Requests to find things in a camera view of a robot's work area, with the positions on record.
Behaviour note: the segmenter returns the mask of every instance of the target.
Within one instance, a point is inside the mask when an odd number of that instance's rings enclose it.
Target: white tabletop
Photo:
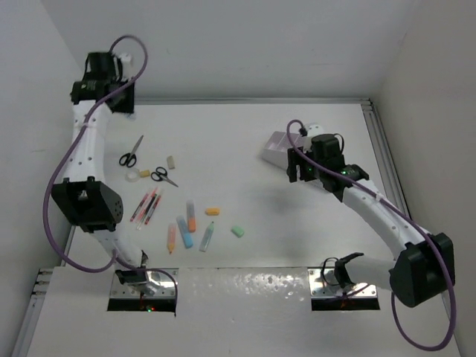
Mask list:
[[[151,266],[180,268],[177,317],[107,312],[112,269],[85,274],[55,268],[29,357],[428,356],[399,335],[389,292],[379,289],[379,311],[311,311],[307,266],[355,251],[381,258],[391,254],[333,195],[290,184],[284,171],[259,158],[271,133],[284,130],[290,119],[319,122],[345,137],[347,161],[368,171],[382,190],[360,105],[139,106],[137,112],[136,122],[109,126],[106,179],[123,198],[122,224],[148,253]],[[173,155],[177,168],[170,178],[179,188],[161,184],[164,201],[151,226],[137,231],[129,216],[153,183],[149,178],[126,182],[118,159],[142,134],[137,167],[153,169]],[[196,202],[195,245],[185,249],[178,239],[169,255],[167,225],[185,214],[188,199]],[[209,205],[219,206],[222,214],[205,216]],[[202,253],[198,246],[212,219],[215,232]],[[242,226],[245,235],[236,238],[232,225]],[[80,229],[70,257],[96,267],[109,260]],[[436,344],[445,334],[448,318],[440,297],[415,309],[399,304],[399,313],[405,330],[420,343]],[[433,356],[458,356],[456,344]]]
[[[260,158],[274,131],[285,131],[292,118],[318,122],[345,138],[345,156],[359,164],[382,190],[372,144],[358,104],[204,104],[138,106],[137,120],[117,119],[108,126],[104,170],[106,183],[124,203],[124,219],[133,242],[144,249],[154,266],[161,267],[266,267],[316,266],[326,257],[362,251],[391,257],[382,240],[363,220],[332,194],[302,182],[290,184],[283,170]],[[154,170],[167,166],[173,155],[176,169],[170,178],[176,188],[162,182],[164,197],[151,223],[142,230],[129,218],[149,187],[150,178],[129,183],[119,158],[144,139],[135,167]],[[195,201],[198,229],[194,246],[185,249],[178,236],[172,255],[166,248],[167,226],[186,201]],[[218,206],[217,217],[205,208]],[[198,250],[206,226],[215,231],[206,253]],[[230,231],[245,230],[242,238]],[[70,257],[87,266],[108,261],[104,250],[88,234],[76,230]]]

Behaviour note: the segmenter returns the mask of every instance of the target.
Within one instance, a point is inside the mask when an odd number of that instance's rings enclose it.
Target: black scissors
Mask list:
[[[119,159],[119,165],[121,166],[127,166],[127,167],[133,167],[135,163],[137,162],[137,156],[135,156],[135,152],[139,148],[139,145],[141,145],[142,139],[144,136],[142,135],[139,140],[137,140],[137,143],[135,143],[134,147],[132,148],[131,152],[128,152],[127,154],[124,154],[120,157]]]
[[[155,169],[155,172],[150,174],[150,178],[154,181],[160,182],[160,181],[167,181],[169,184],[173,184],[175,187],[178,187],[178,185],[169,179],[167,176],[169,173],[165,169],[165,167],[159,166]]]

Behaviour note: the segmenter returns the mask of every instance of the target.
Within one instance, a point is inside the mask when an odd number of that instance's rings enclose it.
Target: wall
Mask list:
[[[368,97],[418,1],[42,0],[80,66],[122,33],[142,38],[140,97]]]
[[[45,187],[71,141],[78,65],[34,0],[0,1],[0,356],[8,356],[40,267],[59,260],[42,228]],[[55,237],[67,222],[52,207]]]
[[[474,1],[423,1],[378,98],[412,216],[454,241],[463,356],[476,356],[475,17]]]

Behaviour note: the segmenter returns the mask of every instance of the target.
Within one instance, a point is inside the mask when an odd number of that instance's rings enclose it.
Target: black cable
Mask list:
[[[342,141],[341,153],[343,153],[344,152],[344,145],[345,145],[344,137],[342,135],[340,135],[338,132],[336,132],[334,134],[334,136],[340,136],[341,137],[341,141]]]
[[[322,269],[321,269],[321,279],[322,281],[324,281],[328,286],[340,286],[340,284],[331,284],[327,281],[326,279],[326,276],[324,275],[324,270],[326,269],[326,264],[327,262],[329,262],[330,260],[334,259],[335,261],[338,260],[338,258],[336,257],[330,257],[330,258],[327,258],[325,259],[324,263],[322,264]]]

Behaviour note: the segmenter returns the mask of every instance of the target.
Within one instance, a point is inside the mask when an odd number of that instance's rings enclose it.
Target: purple cable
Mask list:
[[[167,273],[165,270],[162,270],[162,269],[159,269],[159,268],[136,268],[134,266],[131,266],[130,264],[124,262],[121,258],[116,258],[116,261],[121,264],[124,268],[128,268],[130,270],[133,270],[133,271],[155,271],[157,273],[162,273],[164,275],[167,275],[169,277],[169,279],[172,280],[173,282],[173,287],[175,288],[176,290],[176,299],[175,299],[175,311],[174,311],[174,315],[177,316],[177,300],[179,298],[179,288],[177,287],[177,282],[176,280],[173,278],[172,275],[170,275],[170,273]]]
[[[359,184],[357,181],[353,181],[351,178],[348,178],[344,175],[341,175],[339,173],[335,173],[331,170],[328,170],[326,167],[323,167],[321,166],[320,164],[317,164],[316,162],[314,162],[313,160],[311,160],[310,158],[308,158],[306,155],[304,155],[303,152],[301,152],[297,147],[296,147],[296,144],[294,143],[294,141],[292,140],[291,138],[291,125],[294,124],[294,123],[299,123],[301,128],[304,128],[304,124],[302,121],[300,120],[297,120],[297,119],[294,119],[294,120],[291,120],[289,123],[288,123],[288,126],[286,127],[286,136],[289,140],[289,143],[291,144],[292,148],[296,151],[296,153],[301,157],[303,158],[304,160],[306,160],[309,164],[311,164],[313,167],[316,167],[318,170],[320,171],[323,171],[331,176],[334,176],[342,181],[345,181],[345,182],[348,182],[350,184],[352,184],[353,186],[356,186],[358,188],[360,188],[361,190],[363,190],[365,193],[371,195],[373,198],[376,198],[377,195],[375,192],[373,192],[372,190],[366,188],[364,185],[362,184]],[[403,214],[402,212],[400,212],[400,210],[398,210],[397,208],[395,208],[389,201],[387,201],[386,199],[381,199],[380,200],[380,203],[382,205],[384,205],[387,209],[393,211],[397,216],[400,216],[402,219],[404,219],[406,222],[408,222],[409,225],[411,225],[413,228],[415,228],[418,233],[420,233],[423,238],[425,239],[425,241],[428,243],[428,245],[430,246],[431,250],[433,251],[433,254],[435,255],[435,257],[437,258],[437,261],[438,261],[438,264],[440,265],[440,268],[443,272],[443,276],[445,278],[445,282],[446,282],[446,286],[448,288],[448,294],[449,294],[449,301],[450,301],[450,318],[449,318],[449,325],[448,325],[448,331],[446,332],[446,335],[445,335],[445,338],[441,341],[441,343],[437,344],[436,346],[423,346],[421,344],[418,344],[417,342],[413,341],[410,337],[408,337],[408,335],[405,333],[405,331],[403,331],[403,328],[402,328],[402,325],[400,324],[400,321],[399,321],[399,318],[398,318],[398,315],[396,314],[396,305],[395,305],[395,294],[392,292],[392,295],[391,295],[391,306],[392,306],[392,313],[393,313],[393,319],[395,320],[395,324],[396,324],[396,328],[399,330],[399,332],[402,334],[403,338],[411,345],[415,346],[416,348],[420,349],[420,350],[424,350],[424,351],[429,351],[429,352],[433,352],[433,351],[439,351],[439,350],[442,350],[443,348],[445,348],[446,346],[448,346],[449,342],[451,341],[451,338],[453,336],[453,333],[454,333],[454,328],[456,327],[456,314],[457,314],[457,311],[456,311],[456,296],[454,294],[454,287],[453,287],[453,283],[451,281],[451,278],[449,276],[449,271],[448,269],[446,268],[446,264],[445,264],[445,261],[443,260],[443,257],[441,256],[440,252],[438,251],[438,248],[436,247],[436,245],[433,243],[433,241],[431,240],[431,238],[429,237],[429,235],[427,235],[427,233],[425,233],[423,231],[423,229],[421,229],[417,223],[415,223],[410,217],[406,216],[405,214]]]
[[[106,95],[105,97],[102,97],[101,99],[99,99],[92,107],[91,109],[89,110],[88,114],[86,115],[86,117],[84,118],[84,124],[88,123],[89,122],[89,119],[91,118],[92,114],[94,113],[94,111],[101,105],[103,104],[104,102],[106,102],[108,99],[114,97],[115,95],[121,93],[124,89],[126,89],[127,87],[129,87],[130,85],[132,85],[142,74],[143,72],[145,71],[146,69],[146,66],[147,66],[147,60],[149,58],[148,54],[147,54],[147,49],[146,49],[146,46],[145,44],[136,36],[134,35],[124,35],[124,36],[121,36],[119,37],[118,39],[116,39],[112,45],[111,45],[111,48],[110,48],[110,51],[112,51],[114,49],[114,47],[116,46],[116,44],[118,44],[120,41],[122,41],[123,39],[133,39],[134,41],[136,41],[141,47],[142,47],[142,50],[144,51],[144,63],[141,67],[141,70],[126,84],[124,84],[123,86],[119,87],[118,89],[112,91],[111,93],[109,93],[108,95]],[[65,163],[66,161],[69,159],[69,156],[72,154],[72,152],[74,151],[74,149],[76,148],[76,146],[78,145],[78,143],[80,142],[81,138],[83,137],[84,135],[84,132],[86,131],[86,126],[83,126],[78,134],[78,136],[76,137],[76,139],[74,139],[73,141],[73,144],[70,146],[70,148],[68,149],[68,151],[66,152],[66,154],[63,156],[63,158],[61,159],[60,163],[58,164],[58,167],[53,171],[53,175],[51,176],[50,178],[50,181],[48,182],[48,186],[46,187],[46,191],[45,191],[45,198],[43,199],[43,226],[45,228],[45,233],[46,233],[46,237],[48,238],[48,241],[51,245],[51,247],[54,249],[54,251],[61,257],[61,259],[63,259],[65,262],[67,262],[67,264],[69,264],[70,266],[73,266],[74,268],[78,269],[78,270],[81,270],[81,271],[85,271],[86,273],[101,273],[102,271],[105,271],[107,270],[109,267],[112,266],[112,264],[114,264],[115,260],[116,260],[116,256],[115,256],[115,253],[113,254],[112,258],[111,258],[111,261],[109,263],[107,263],[106,266],[102,267],[102,268],[88,268],[88,267],[85,267],[85,266],[82,266],[76,262],[74,262],[73,260],[71,260],[64,252],[63,250],[61,249],[61,247],[58,246],[58,244],[56,243],[56,241],[54,240],[53,238],[53,234],[51,233],[51,229],[50,229],[50,222],[48,220],[48,206],[49,206],[49,203],[50,203],[50,195],[51,195],[51,190],[53,189],[53,185],[54,185],[54,182],[56,181],[58,175],[60,174],[60,171],[61,169],[63,168],[63,166],[65,166]]]

